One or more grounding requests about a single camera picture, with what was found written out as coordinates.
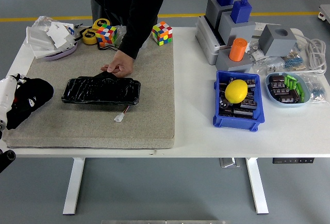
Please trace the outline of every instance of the blue bin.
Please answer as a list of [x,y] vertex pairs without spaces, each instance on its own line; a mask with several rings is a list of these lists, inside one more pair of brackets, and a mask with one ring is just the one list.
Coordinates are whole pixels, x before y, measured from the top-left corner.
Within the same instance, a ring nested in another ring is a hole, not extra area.
[[[257,102],[257,108],[253,111],[254,119],[219,115],[220,83],[229,82],[230,78],[255,80],[254,101]],[[234,127],[237,129],[250,130],[252,132],[258,131],[259,124],[265,122],[262,108],[260,77],[258,74],[217,71],[217,81],[214,83],[214,89],[216,90],[216,114],[213,117],[213,125],[215,127]]]

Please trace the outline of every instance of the white table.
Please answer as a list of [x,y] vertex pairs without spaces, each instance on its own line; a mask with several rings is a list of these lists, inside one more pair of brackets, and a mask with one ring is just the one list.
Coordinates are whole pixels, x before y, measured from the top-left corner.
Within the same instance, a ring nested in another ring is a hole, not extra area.
[[[73,157],[74,164],[63,214],[74,214],[87,157],[237,157],[246,158],[258,214],[268,213],[257,165],[258,157],[330,157],[330,129],[327,103],[307,103],[298,108],[281,108],[269,99],[262,84],[265,123],[257,132],[216,128],[216,67],[205,58],[195,37],[195,28],[174,27],[175,143],[164,150],[98,149],[13,149],[17,157]],[[8,75],[26,75],[34,55],[22,46]],[[330,96],[330,86],[321,77]],[[0,149],[8,148],[0,141]]]

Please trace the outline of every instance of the person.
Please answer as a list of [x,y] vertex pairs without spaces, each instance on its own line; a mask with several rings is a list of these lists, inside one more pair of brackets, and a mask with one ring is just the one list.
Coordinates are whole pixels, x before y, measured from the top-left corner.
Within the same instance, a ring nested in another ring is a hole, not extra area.
[[111,25],[126,26],[118,51],[102,71],[125,77],[133,72],[133,63],[152,28],[163,0],[91,0],[93,21],[106,18]]

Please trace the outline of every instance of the table leg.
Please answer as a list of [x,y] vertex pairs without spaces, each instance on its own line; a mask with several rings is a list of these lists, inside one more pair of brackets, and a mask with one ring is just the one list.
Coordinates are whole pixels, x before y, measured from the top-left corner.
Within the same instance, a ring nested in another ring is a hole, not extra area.
[[257,158],[245,158],[246,165],[249,172],[250,183],[253,193],[254,204],[256,206],[257,214],[268,214],[268,207],[266,203],[265,193],[257,164]]
[[74,215],[76,212],[77,200],[81,177],[83,176],[85,158],[74,158],[70,182],[68,186],[67,198],[64,204],[64,215]]

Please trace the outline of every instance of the orange cylinder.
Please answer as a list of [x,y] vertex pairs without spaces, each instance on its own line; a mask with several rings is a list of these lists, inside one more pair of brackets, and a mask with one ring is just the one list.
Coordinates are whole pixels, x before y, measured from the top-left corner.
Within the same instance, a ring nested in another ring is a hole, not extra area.
[[244,38],[236,38],[233,42],[229,58],[232,61],[241,61],[243,59],[248,42]]

